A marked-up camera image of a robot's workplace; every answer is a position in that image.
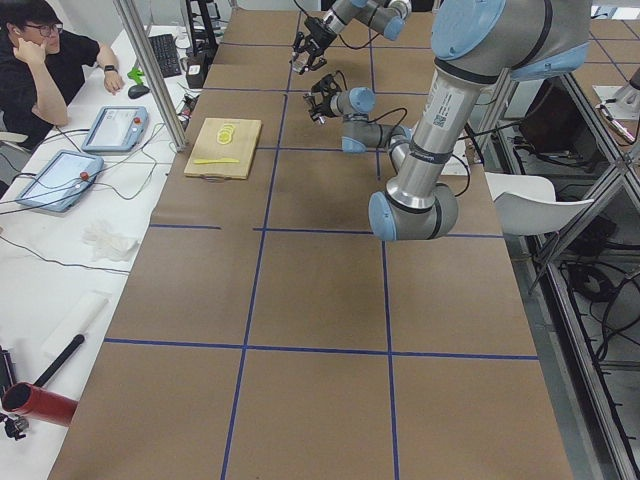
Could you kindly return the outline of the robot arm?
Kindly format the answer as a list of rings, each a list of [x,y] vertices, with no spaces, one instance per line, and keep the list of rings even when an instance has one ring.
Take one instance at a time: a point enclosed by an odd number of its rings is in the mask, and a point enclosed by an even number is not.
[[[302,9],[305,31],[298,31],[292,44],[291,68],[299,75],[326,64],[325,52],[354,20],[376,34],[394,41],[412,13],[410,1],[341,0],[322,15]]]
[[[435,72],[413,129],[369,119],[375,96],[365,87],[340,88],[323,77],[304,98],[312,120],[343,120],[342,149],[388,151],[396,174],[368,206],[370,227],[384,241],[427,240],[455,225],[458,205],[439,182],[481,91],[503,71],[515,81],[572,72],[587,57],[588,1],[447,1],[435,16]]]

